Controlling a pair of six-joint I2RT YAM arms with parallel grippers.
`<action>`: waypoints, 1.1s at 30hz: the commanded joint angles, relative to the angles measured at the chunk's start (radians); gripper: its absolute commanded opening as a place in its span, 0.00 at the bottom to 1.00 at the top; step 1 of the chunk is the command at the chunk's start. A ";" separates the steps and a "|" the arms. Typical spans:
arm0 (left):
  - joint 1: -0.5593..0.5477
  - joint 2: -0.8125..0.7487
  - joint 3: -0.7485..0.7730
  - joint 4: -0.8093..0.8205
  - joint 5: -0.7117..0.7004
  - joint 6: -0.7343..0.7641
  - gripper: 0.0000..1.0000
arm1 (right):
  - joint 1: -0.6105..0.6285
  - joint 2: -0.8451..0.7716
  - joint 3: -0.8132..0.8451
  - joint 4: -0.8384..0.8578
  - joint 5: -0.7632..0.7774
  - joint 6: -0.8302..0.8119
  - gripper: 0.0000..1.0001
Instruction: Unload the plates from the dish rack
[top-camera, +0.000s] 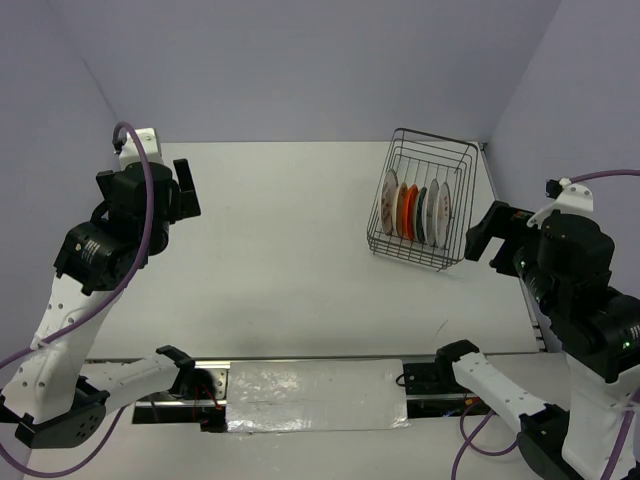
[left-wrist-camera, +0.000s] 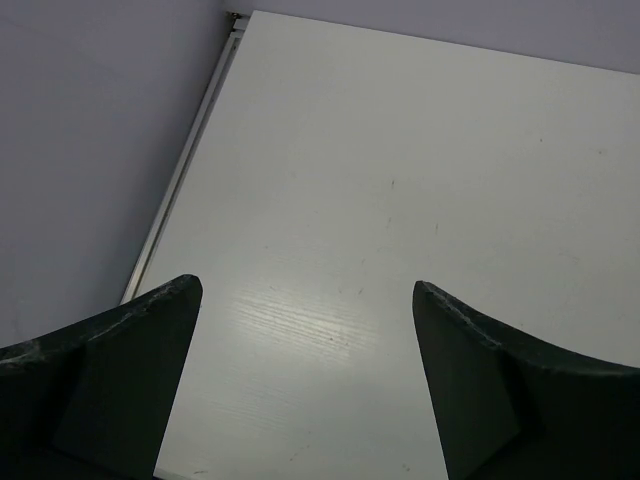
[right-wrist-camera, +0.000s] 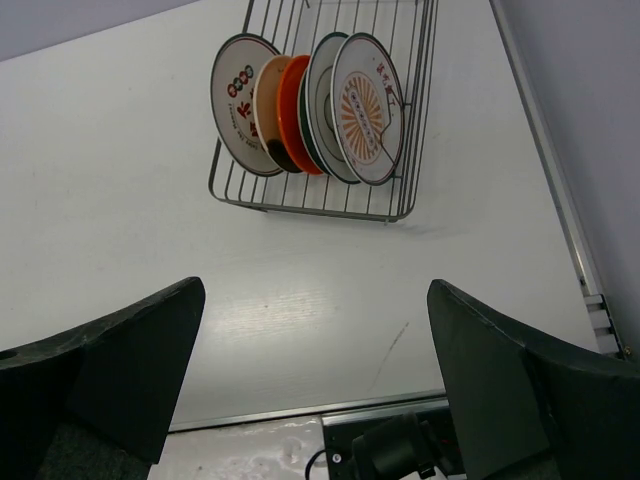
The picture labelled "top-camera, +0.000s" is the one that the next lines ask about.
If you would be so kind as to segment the white plate orange sunburst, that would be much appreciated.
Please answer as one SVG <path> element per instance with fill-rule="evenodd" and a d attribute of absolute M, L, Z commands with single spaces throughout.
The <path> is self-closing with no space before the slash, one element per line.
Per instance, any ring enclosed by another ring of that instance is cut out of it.
<path fill-rule="evenodd" d="M 451 195 L 446 181 L 439 186 L 435 215 L 436 246 L 444 249 L 451 219 Z"/>

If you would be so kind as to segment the dark blue plate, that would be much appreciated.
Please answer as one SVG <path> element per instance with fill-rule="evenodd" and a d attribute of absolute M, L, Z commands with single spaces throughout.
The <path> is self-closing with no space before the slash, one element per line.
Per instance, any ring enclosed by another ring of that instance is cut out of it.
<path fill-rule="evenodd" d="M 414 208 L 414 231 L 416 239 L 420 244 L 424 244 L 426 240 L 426 234 L 424 230 L 424 205 L 427 194 L 428 188 L 422 187 L 418 192 Z"/>

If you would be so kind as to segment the cream plate orange rim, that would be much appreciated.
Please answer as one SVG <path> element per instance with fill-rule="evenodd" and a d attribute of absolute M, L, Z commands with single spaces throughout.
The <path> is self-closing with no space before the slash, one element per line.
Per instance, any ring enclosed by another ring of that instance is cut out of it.
<path fill-rule="evenodd" d="M 407 193 L 408 193 L 407 184 L 405 182 L 402 182 L 396 189 L 395 196 L 394 196 L 392 220 L 393 220 L 394 233 L 399 238 L 402 238 L 404 235 L 403 214 L 404 214 L 404 204 L 405 204 Z"/>

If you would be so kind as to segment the cream plate brown pattern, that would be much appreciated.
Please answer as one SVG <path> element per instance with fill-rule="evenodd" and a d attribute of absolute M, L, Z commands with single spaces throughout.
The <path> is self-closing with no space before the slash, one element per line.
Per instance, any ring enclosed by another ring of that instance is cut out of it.
<path fill-rule="evenodd" d="M 393 211 L 397 189 L 398 179 L 396 171 L 389 169 L 385 173 L 382 181 L 379 201 L 381 229 L 383 233 L 388 236 L 391 236 L 394 230 Z"/>

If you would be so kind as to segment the white plate red characters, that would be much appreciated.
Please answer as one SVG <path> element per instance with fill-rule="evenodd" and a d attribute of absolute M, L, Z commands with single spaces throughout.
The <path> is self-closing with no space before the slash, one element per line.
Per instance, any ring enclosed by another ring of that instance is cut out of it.
<path fill-rule="evenodd" d="M 435 214 L 436 203 L 439 195 L 439 182 L 437 179 L 433 179 L 427 188 L 426 198 L 423 201 L 423 233 L 425 234 L 426 243 L 431 246 L 436 246 L 436 229 L 435 229 Z"/>

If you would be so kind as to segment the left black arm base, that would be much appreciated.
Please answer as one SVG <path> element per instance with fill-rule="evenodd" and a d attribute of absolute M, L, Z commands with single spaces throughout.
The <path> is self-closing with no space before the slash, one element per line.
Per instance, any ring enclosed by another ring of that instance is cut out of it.
<path fill-rule="evenodd" d="M 155 393 L 134 405 L 134 425 L 190 425 L 201 432 L 227 431 L 226 406 L 230 364 L 196 363 L 194 377 L 181 393 Z"/>

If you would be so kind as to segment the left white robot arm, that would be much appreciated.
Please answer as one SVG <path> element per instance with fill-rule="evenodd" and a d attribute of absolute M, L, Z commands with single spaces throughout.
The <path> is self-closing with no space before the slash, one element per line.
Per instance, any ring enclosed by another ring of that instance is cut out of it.
<path fill-rule="evenodd" d="M 111 412 L 148 395 L 176 399 L 195 389 L 195 361 L 167 345 L 131 363 L 83 365 L 120 285 L 168 245 L 169 227 L 200 213 L 187 160 L 153 162 L 154 208 L 146 232 L 143 166 L 134 162 L 96 180 L 103 195 L 91 219 L 72 228 L 54 262 L 51 296 L 25 361 L 1 391 L 15 436 L 31 449 L 74 448 Z"/>

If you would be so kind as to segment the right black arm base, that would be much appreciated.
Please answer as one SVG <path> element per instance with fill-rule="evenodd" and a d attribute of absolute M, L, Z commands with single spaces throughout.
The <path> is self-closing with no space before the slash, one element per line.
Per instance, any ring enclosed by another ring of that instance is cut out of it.
<path fill-rule="evenodd" d="M 434 363 L 404 363 L 395 383 L 405 392 L 410 420 L 459 417 L 474 403 L 480 403 L 476 413 L 488 412 L 476 395 L 443 377 Z"/>

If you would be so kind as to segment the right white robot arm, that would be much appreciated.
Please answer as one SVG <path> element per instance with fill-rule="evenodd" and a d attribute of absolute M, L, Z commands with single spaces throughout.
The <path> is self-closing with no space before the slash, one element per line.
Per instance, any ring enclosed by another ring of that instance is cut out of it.
<path fill-rule="evenodd" d="M 553 207 L 536 220 L 499 201 L 467 232 L 466 258 L 478 260 L 494 238 L 492 268 L 525 284 L 561 343 L 570 405 L 528 393 L 467 340 L 437 351 L 437 384 L 480 398 L 543 479 L 637 478 L 639 302 L 610 285 L 613 240 L 584 215 Z"/>

